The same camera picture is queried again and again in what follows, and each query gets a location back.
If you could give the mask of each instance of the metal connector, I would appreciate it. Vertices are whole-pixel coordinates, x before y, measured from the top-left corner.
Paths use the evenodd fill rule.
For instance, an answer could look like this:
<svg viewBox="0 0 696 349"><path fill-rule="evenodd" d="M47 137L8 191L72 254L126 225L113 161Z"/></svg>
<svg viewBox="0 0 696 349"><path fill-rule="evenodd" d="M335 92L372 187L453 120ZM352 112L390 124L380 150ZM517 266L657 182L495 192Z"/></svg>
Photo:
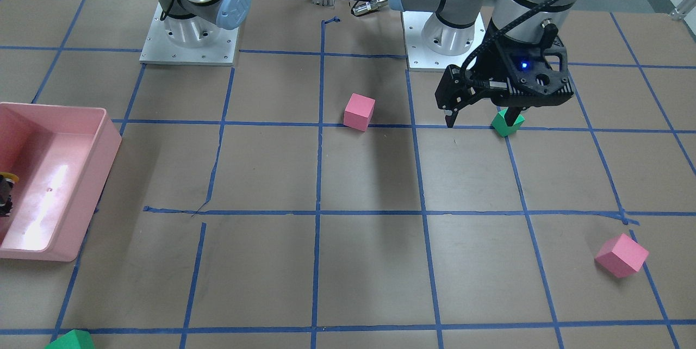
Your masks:
<svg viewBox="0 0 696 349"><path fill-rule="evenodd" d="M356 5L355 8L351 9L351 13L355 16L367 15L370 12L386 7L388 4L389 0L372 0L362 5Z"/></svg>

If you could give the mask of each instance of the blue tape line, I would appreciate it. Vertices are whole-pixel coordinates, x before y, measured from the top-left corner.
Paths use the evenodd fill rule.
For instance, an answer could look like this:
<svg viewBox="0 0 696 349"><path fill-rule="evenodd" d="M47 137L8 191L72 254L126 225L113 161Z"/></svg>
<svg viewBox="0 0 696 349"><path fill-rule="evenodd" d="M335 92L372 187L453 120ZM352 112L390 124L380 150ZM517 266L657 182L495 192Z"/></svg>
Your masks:
<svg viewBox="0 0 696 349"><path fill-rule="evenodd" d="M187 121L185 119L124 119L125 123L158 123L158 124L220 124L220 121Z"/></svg>
<svg viewBox="0 0 696 349"><path fill-rule="evenodd" d="M340 215L340 216L404 216L404 215L422 215L422 210L179 210L179 209L168 209L168 208L154 208L152 206L145 206L142 209L144 212L149 213L162 213L162 214L176 214L185 213L189 215L219 215L219 216L264 216L264 215ZM633 223L633 225L641 225L637 220L627 219L621 217L618 212L604 212L598 210L528 210L529 215L540 216L540 215L593 215L593 216L603 216L607 218L612 218L614 220L627 220L628 223ZM662 215L662 216L672 216L672 215L688 215L696 216L696 213L672 213L672 212L628 212L631 215ZM479 211L479 210L426 210L425 214L428 216L443 216L443 215L454 215L454 216L524 216L525 212L523 210L489 210L489 211Z"/></svg>
<svg viewBox="0 0 696 349"><path fill-rule="evenodd" d="M626 35L624 35L623 30L621 30L621 26L619 25L619 22L616 20L616 16L614 16L614 13L612 13L612 12L609 12L609 14L611 15L612 20L614 20L614 25L616 25L616 28L619 30L619 34L621 34L621 38L624 40L626 47L628 47L629 52L631 52L631 57L633 57L633 60L636 62L636 65L638 66L638 69L641 72L641 76L645 80L645 83L647 84L648 89L650 90L650 93L652 94L653 99L655 100L655 103L657 104L657 107L660 109L660 112L662 113L662 116L664 117L664 121L667 122L669 129L673 132L674 126L672 126L672 122L669 120L669 117L667 116L667 112L664 110L664 107L662 106L662 103L658 99L657 94L655 94L655 90L653 89L652 84L650 84L650 81L649 81L648 77L646 76L645 71L643 70L643 67L641 66L641 63L638 61L638 57L636 57L636 54L633 52L633 48L629 44L629 40L626 39ZM679 144L679 148L681 149L681 153L684 154L684 158L686 158L686 161L689 164L689 167L691 167L691 172L693 172L694 175L696 175L696 167L694 167L693 161L691 161L689 154L686 152L684 145L681 143L681 139L679 139L679 136L676 133L674 133L674 139L676 139L676 143Z"/></svg>
<svg viewBox="0 0 696 349"><path fill-rule="evenodd" d="M350 53L326 53L328 57L350 57L350 58L391 58L407 59L405 55L398 54L350 54Z"/></svg>
<svg viewBox="0 0 696 349"><path fill-rule="evenodd" d="M696 66L679 66L679 65L642 65L641 67L648 67L649 69L696 69Z"/></svg>
<svg viewBox="0 0 696 349"><path fill-rule="evenodd" d="M77 23L77 18L80 17L80 12L82 12L82 7L84 7L85 1L87 1L87 0L82 0L80 2L79 7L77 7L77 11L75 12L75 16L72 18L72 22L70 22L70 26L67 28L67 32L65 33L65 37L63 37L63 41L60 42L60 47L59 47L58 51L55 53L55 57L53 59L53 62L51 62L51 66L48 68L48 71L46 72L46 75L44 76L44 79L41 82L39 89L37 90L36 94L34 95L34 98L32 99L32 103L36 103L38 101L39 96L41 95L44 88L46 87L46 84L51 77L51 73L53 72L55 65L58 63L58 59L60 57L60 54L63 52L63 49L65 48L65 44L67 43L67 40L70 37L70 34L72 34L72 29L75 27L75 23Z"/></svg>
<svg viewBox="0 0 696 349"><path fill-rule="evenodd" d="M255 54L285 54L285 55L315 55L320 56L321 52L289 52L286 50L251 50L241 49L240 53L255 53Z"/></svg>
<svg viewBox="0 0 696 349"><path fill-rule="evenodd" d="M202 121L189 119L111 119L115 123L127 121L127 123L164 123L164 124L220 124L219 121ZM224 124L234 124L235 126L299 126L316 128L319 123L313 122L265 122L265 121L224 121ZM342 123L322 123L324 128L346 128ZM390 129L410 129L410 124L400 123L373 123L369 128L390 128ZM444 124L416 124L416 129L447 129ZM492 126L484 124L456 124L454 129L493 129ZM520 130L549 131L549 132L589 132L588 128L544 128L542 126L522 126ZM663 133L663 134L696 134L696 130L669 130L669 129L602 129L593 128L595 132L602 133Z"/></svg>
<svg viewBox="0 0 696 349"><path fill-rule="evenodd" d="M225 124L235 126L301 126L316 128L320 124L312 122L257 122L257 121L225 121Z"/></svg>
<svg viewBox="0 0 696 349"><path fill-rule="evenodd" d="M55 329L0 329L0 336L3 335L49 335Z"/></svg>
<svg viewBox="0 0 696 349"><path fill-rule="evenodd" d="M636 239L636 233L633 232L633 229L629 229L629 233L631 233L631 238L634 240L634 242L638 242L638 240ZM669 322L667 311L664 309L664 304L662 302L662 299L660 298L659 292L657 291L657 285L655 285L655 281L652 278L652 274L650 274L650 269L648 268L648 264L646 262L643 262L643 270L645 270L645 275L648 278L650 287L653 291L653 294L655 295L655 300L657 302L658 307L660 308L660 314L662 314L664 324L667 326L667 330L669 331L669 336L672 337L672 344L674 344L674 349L679 349L679 342L677 342L676 340L676 336L674 335L674 329L672 329L672 324L671 322Z"/></svg>
<svg viewBox="0 0 696 349"><path fill-rule="evenodd" d="M225 136L225 118L227 118L227 111L229 107L229 98L232 96L232 86L234 83L234 68L229 70L229 80L227 84L227 92L225 93L225 102L223 104L222 116L220 118L220 130L218 134L218 148L215 153L215 163L210 171L210 181L208 182L208 193L206 194L206 202L201 205L201 208L209 203L213 197L213 189L215 187L215 177L217 175L217 166L220 161L220 150L222 149L222 141Z"/></svg>
<svg viewBox="0 0 696 349"><path fill-rule="evenodd" d="M316 213L314 218L314 262L312 267L312 327L310 347L316 349L316 324L319 314L319 248L321 215Z"/></svg>
<svg viewBox="0 0 696 349"><path fill-rule="evenodd" d="M671 325L696 325L696 319L671 319ZM638 320L574 320L558 322L559 327L606 327L606 326L660 326L666 325L664 319ZM553 322L518 322L518 323L462 323L443 325L339 325L320 327L322 332L392 332L392 331L432 331L442 330L503 330L503 329L548 329L553 328ZM65 334L72 329L60 329L59 334ZM107 327L97 329L80 328L90 334L182 334L184 329L152 328L139 329L134 327ZM280 326L280 327L189 327L187 334L258 334L258 333L309 333L311 326ZM53 329L0 329L0 336L26 336L52 334Z"/></svg>
<svg viewBox="0 0 696 349"><path fill-rule="evenodd" d="M119 134L123 136L123 133L125 132L126 125L128 124L128 118L130 117L130 112L133 109L133 104L135 103L135 98L138 94L138 91L140 89L140 84L142 82L142 77L145 75L145 68L147 67L147 64L142 64L140 67L140 73L138 74L138 78L135 81L135 87L133 87L133 93L131 94L130 101L128 101L128 107L126 109L126 112L123 116L123 122L121 124L121 128L119 130Z"/></svg>
<svg viewBox="0 0 696 349"><path fill-rule="evenodd" d="M569 72L568 77L570 77L572 84L574 84L577 87L577 84L575 84L575 81L573 80L572 74ZM580 96L580 90L576 88L575 91L575 96L577 98L577 103L580 106L580 109L582 111L582 116L585 117L585 122L587 122L587 128L589 128L589 133L592 136L592 141L594 141L594 146L597 148L597 154L599 154L599 160L602 161L602 166L604 167L604 171L607 174L607 178L609 179L609 185L611 186L612 193L614 193L614 199L616 200L616 205L619 208L619 213L622 217L625 217L626 210L624 210L624 206L621 204L621 198L619 198L619 191L616 188L616 184L614 184L614 177L611 174L611 171L609 169L609 164L607 163L606 158L604 157L604 151L602 151L601 146L599 146L599 139L597 139L597 135L594 132L594 129L592 128L592 122L589 120L589 116L587 115L587 109L585 109L585 105L582 104L582 98ZM624 225L628 225L628 220L624 220Z"/></svg>
<svg viewBox="0 0 696 349"><path fill-rule="evenodd" d="M189 334L309 333L311 327L192 327Z"/></svg>
<svg viewBox="0 0 696 349"><path fill-rule="evenodd" d="M415 107L413 106L413 92L411 91L411 75L408 69L406 74L406 89L408 93L408 109L411 116L411 134L413 136L413 153L415 154L415 173L418 176L418 196L420 197L420 213L423 221L423 237L425 239L425 257L428 262L428 276L430 277L430 292L433 302L433 313L435 316L435 325L437 328L438 348L444 349L445 342L442 336L442 329L439 326L442 324L440 319L440 302L437 297L437 283L435 282L435 269L433 267L432 248L430 245L430 230L428 229L428 215L425 207L425 187L423 186L422 166L420 165L420 149L418 148L418 131L415 127Z"/></svg>
<svg viewBox="0 0 696 349"><path fill-rule="evenodd" d="M191 322L191 310L194 309L194 298L196 297L196 285L198 284L198 272L201 269L201 255L203 254L203 243L206 241L206 223L201 223L201 234L198 237L198 249L196 250L196 262L194 262L194 274L191 276L191 289L189 289L189 301L186 304L186 315L184 316L184 327L181 332L179 349L185 349L186 338L189 324Z"/></svg>
<svg viewBox="0 0 696 349"><path fill-rule="evenodd" d="M142 49L114 49L109 47L65 47L65 52L109 52L109 53L139 53Z"/></svg>
<svg viewBox="0 0 696 349"><path fill-rule="evenodd" d="M537 265L539 265L539 274L542 276L542 284L544 284L544 292L546 293L546 301L549 303L549 312L551 314L551 320L554 322L554 330L556 333L556 339L558 341L559 349L564 349L563 337L561 336L561 329L558 324L558 317L556 315L556 309L554 307L554 299L551 297L551 290L549 287L549 280L546 279L546 270L544 270L544 262L542 262L542 252L539 250L539 243L537 242L537 235L534 231L534 226L532 225L532 217L529 213L529 208L527 208L527 201L524 197L524 190L522 190L522 181L520 180L519 171L517 170L517 163L515 162L515 156L512 152L512 144L510 143L510 138L507 136L505 138L505 145L507 145L507 153L510 156L510 164L512 164L512 171L515 175L515 182L517 183L517 190L520 195L520 203L522 204L522 209L525 213L525 220L527 221L527 228L529 229L529 235L532 239L532 246L534 247L534 254L537 257Z"/></svg>
<svg viewBox="0 0 696 349"><path fill-rule="evenodd" d="M87 231L85 232L84 238L82 238L82 244L80 245L80 250L77 253L77 258L75 259L75 265L72 268L72 275L70 275L70 281L67 283L67 289L65 289L65 296L63 297L62 305L60 305L60 312L58 313L58 318L55 320L55 329L51 334L51 342L55 341L60 334L60 326L63 325L63 319L65 317L65 313L67 312L67 305L70 302L72 290L75 288L77 274L79 273L80 266L82 265L82 250L84 250L85 243L87 243L89 231L90 226L87 226Z"/></svg>
<svg viewBox="0 0 696 349"><path fill-rule="evenodd" d="M696 212L647 212L647 211L628 211L629 215L634 216L696 216Z"/></svg>
<svg viewBox="0 0 696 349"><path fill-rule="evenodd" d="M3 50L51 50L51 51L55 52L58 49L60 49L60 47L0 45L0 49L3 49Z"/></svg>
<svg viewBox="0 0 696 349"><path fill-rule="evenodd" d="M637 67L632 64L595 64L594 62L568 62L569 66Z"/></svg>
<svg viewBox="0 0 696 349"><path fill-rule="evenodd" d="M673 325L696 325L696 319L670 319Z"/></svg>

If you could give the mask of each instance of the pink bin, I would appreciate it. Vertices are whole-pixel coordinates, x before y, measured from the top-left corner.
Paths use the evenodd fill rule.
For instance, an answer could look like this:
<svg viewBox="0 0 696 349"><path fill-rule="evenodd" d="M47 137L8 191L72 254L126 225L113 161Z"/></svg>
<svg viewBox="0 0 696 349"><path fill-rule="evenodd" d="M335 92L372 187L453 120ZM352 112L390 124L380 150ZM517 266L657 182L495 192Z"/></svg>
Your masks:
<svg viewBox="0 0 696 349"><path fill-rule="evenodd" d="M0 171L20 178L0 258L74 260L120 143L105 109L0 103Z"/></svg>

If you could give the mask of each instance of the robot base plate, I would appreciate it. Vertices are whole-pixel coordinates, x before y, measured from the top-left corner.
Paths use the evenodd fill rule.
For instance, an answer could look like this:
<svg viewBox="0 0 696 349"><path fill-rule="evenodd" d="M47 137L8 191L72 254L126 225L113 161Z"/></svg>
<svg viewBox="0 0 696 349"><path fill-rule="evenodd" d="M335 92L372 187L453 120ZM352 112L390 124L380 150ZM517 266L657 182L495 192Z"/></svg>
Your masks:
<svg viewBox="0 0 696 349"><path fill-rule="evenodd" d="M160 5L157 5L150 31L142 46L142 64L234 66L239 28L232 31L218 29L219 34L210 45L181 47L167 37L164 22L159 19L161 12Z"/></svg>
<svg viewBox="0 0 696 349"><path fill-rule="evenodd" d="M467 49L467 52L458 56L445 56L430 50L423 42L420 35L425 22L430 18L432 12L403 12L403 37L406 40L406 50L408 54L408 69L414 72L441 72L450 64L461 65L470 52L478 47L483 42L483 37L486 33L483 18L479 13L476 18L475 36L472 44ZM474 59L469 67L472 67L476 59Z"/></svg>

